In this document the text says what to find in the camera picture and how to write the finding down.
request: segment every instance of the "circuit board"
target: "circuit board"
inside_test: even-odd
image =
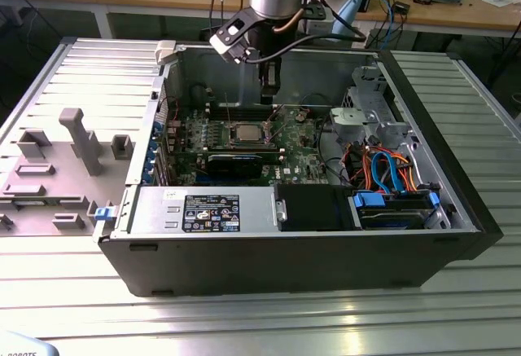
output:
[[[191,112],[182,117],[178,130],[169,136],[173,184],[263,187],[275,183],[327,183],[316,149],[315,120],[298,121],[296,116],[302,117],[302,113],[299,107],[284,107],[269,121],[209,121],[201,111]],[[205,162],[212,155],[228,154],[231,148],[234,154],[262,158],[258,178],[215,181],[208,177]]]

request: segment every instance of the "warning label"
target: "warning label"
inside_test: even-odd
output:
[[[185,232],[240,231],[239,196],[186,196],[182,230]]]

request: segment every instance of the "blue clip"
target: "blue clip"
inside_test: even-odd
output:
[[[152,129],[154,130],[154,135],[160,134],[163,132],[163,124],[158,121],[154,121],[154,124],[152,124]]]
[[[149,173],[141,174],[141,180],[145,183],[152,183],[152,176]]]
[[[431,193],[429,193],[429,199],[431,199],[432,206],[434,208],[438,208],[440,206],[440,198],[435,192],[432,191]]]
[[[357,193],[354,198],[355,207],[385,207],[382,194],[374,192]]]
[[[112,220],[117,218],[117,207],[99,207],[94,212],[94,220]]]
[[[154,165],[150,162],[145,162],[145,165],[143,166],[143,170],[150,171],[154,169]]]
[[[151,150],[147,151],[147,160],[154,160],[155,159],[155,153]]]

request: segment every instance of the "motherboard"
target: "motherboard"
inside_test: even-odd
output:
[[[172,185],[327,183],[317,151],[317,122],[323,117],[307,108],[206,108],[179,114],[168,129]]]

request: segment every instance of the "white cable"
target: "white cable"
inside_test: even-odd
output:
[[[33,31],[34,20],[36,19],[37,16],[38,16],[38,11],[35,10],[33,18],[31,19],[31,23],[29,24],[29,31],[27,32],[27,36],[26,36],[27,42],[25,44],[25,48],[27,49],[27,52],[29,52],[30,55],[32,54],[32,51],[31,51],[31,46],[29,45],[29,43],[30,43],[30,38],[31,38],[31,32]]]

